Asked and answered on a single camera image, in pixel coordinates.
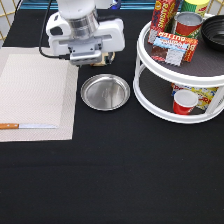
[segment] metal bowl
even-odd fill
[[[224,52],[224,15],[206,19],[202,24],[201,34],[209,47]]]
[[[130,88],[122,78],[101,74],[88,79],[82,86],[83,101],[96,110],[114,110],[124,105],[130,96]]]

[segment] food package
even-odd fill
[[[159,32],[158,36],[164,37],[164,38],[169,38],[169,40],[178,41],[178,42],[188,44],[187,52],[184,56],[184,61],[191,62],[194,52],[196,50],[196,47],[198,45],[198,40],[192,39],[192,38],[187,38],[187,37],[182,37],[182,36],[177,36],[177,35],[170,34],[170,33],[164,33],[164,32]]]
[[[212,98],[214,97],[214,95],[216,94],[218,87],[213,87],[213,88],[196,88],[196,87],[189,87],[189,86],[184,86],[184,85],[180,85],[180,84],[174,84],[172,83],[172,96],[174,96],[174,94],[181,89],[187,89],[190,90],[194,93],[197,93],[199,96],[199,101],[198,101],[198,105],[196,107],[202,109],[202,110],[206,110],[209,106],[209,104],[212,101]]]
[[[188,45],[183,41],[158,36],[153,43],[151,58],[155,61],[180,66],[187,52]]]
[[[157,0],[153,11],[148,43],[153,44],[158,32],[167,31],[170,21],[176,15],[180,0]]]

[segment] rotating shelf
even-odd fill
[[[152,49],[152,45],[147,43],[150,25],[151,22],[142,29],[137,43],[133,85],[139,102],[154,115],[177,123],[200,123],[217,116],[224,109],[224,54],[208,48],[199,37],[192,62],[184,62],[181,67],[158,63],[149,55]],[[172,110],[170,82],[219,89],[206,112],[195,108],[191,115],[177,115]]]

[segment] stainless steel bowl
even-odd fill
[[[124,105],[130,96],[130,88],[122,78],[101,74],[88,79],[82,86],[83,101],[96,110],[114,110]]]

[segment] tin can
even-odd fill
[[[194,12],[181,12],[175,17],[172,33],[175,35],[197,39],[203,18]]]
[[[204,17],[209,2],[210,0],[185,0],[181,12],[195,12]]]

